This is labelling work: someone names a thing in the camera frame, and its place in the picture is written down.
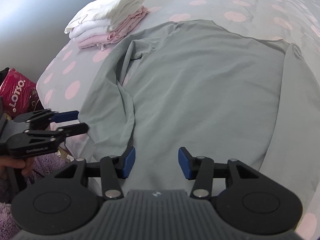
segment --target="stack of folded clothes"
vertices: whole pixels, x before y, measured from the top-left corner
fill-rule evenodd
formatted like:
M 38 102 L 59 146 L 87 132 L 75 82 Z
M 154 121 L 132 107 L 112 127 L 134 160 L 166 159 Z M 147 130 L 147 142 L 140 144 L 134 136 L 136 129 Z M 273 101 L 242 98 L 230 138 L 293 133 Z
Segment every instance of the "stack of folded clothes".
M 118 43 L 148 13 L 144 0 L 96 0 L 83 7 L 65 33 L 80 49 Z

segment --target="wall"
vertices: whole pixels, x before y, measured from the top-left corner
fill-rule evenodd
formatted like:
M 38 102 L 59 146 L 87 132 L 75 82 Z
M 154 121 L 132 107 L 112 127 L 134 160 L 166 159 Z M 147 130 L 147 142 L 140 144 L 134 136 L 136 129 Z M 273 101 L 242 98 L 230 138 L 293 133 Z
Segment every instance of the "wall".
M 64 28 L 93 0 L 0 0 L 0 68 L 36 82 L 69 41 Z

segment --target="human hand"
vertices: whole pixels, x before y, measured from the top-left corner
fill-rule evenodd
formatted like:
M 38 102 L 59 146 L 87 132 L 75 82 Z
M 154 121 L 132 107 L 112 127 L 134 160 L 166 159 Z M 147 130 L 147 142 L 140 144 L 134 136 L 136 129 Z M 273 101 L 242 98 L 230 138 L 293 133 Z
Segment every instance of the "human hand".
M 8 178 L 6 167 L 22 169 L 21 174 L 24 177 L 29 176 L 32 173 L 34 161 L 34 157 L 27 158 L 26 160 L 17 160 L 11 156 L 0 156 L 0 179 Z

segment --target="bed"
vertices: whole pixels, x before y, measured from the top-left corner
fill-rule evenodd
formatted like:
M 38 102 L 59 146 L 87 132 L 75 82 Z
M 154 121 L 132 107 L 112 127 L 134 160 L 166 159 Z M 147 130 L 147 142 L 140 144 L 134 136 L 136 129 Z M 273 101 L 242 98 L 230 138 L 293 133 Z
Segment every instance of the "bed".
M 144 5 L 150 13 L 131 34 L 168 21 L 212 20 L 245 37 L 283 39 L 297 44 L 317 82 L 320 81 L 320 0 L 146 0 Z M 70 41 L 37 82 L 44 108 L 59 112 L 80 110 L 100 66 L 113 48 L 114 45 L 105 50 L 98 47 L 78 49 Z M 134 67 L 127 71 L 122 82 L 124 88 L 134 72 Z M 87 161 L 95 161 L 90 152 L 92 145 L 87 135 L 65 141 L 65 147 L 75 158 L 83 157 Z M 311 183 L 314 183 L 313 194 L 309 196 L 298 233 L 304 239 L 316 240 L 320 236 L 320 227 L 317 228 L 320 186 L 317 179 Z M 92 185 L 99 191 L 97 183 Z

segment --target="purple fluffy fabric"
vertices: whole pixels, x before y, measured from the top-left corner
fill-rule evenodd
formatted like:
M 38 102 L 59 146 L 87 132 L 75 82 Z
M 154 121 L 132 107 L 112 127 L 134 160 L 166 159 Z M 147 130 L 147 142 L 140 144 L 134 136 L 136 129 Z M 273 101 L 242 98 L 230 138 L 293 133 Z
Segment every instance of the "purple fluffy fabric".
M 42 176 L 47 176 L 51 172 L 60 169 L 66 164 L 65 160 L 60 159 L 56 154 L 47 154 L 35 158 L 32 174 L 26 178 L 27 184 L 36 182 Z M 9 240 L 14 237 L 19 229 L 16 226 L 11 213 L 10 204 L 13 196 L 7 180 L 0 179 L 0 240 Z

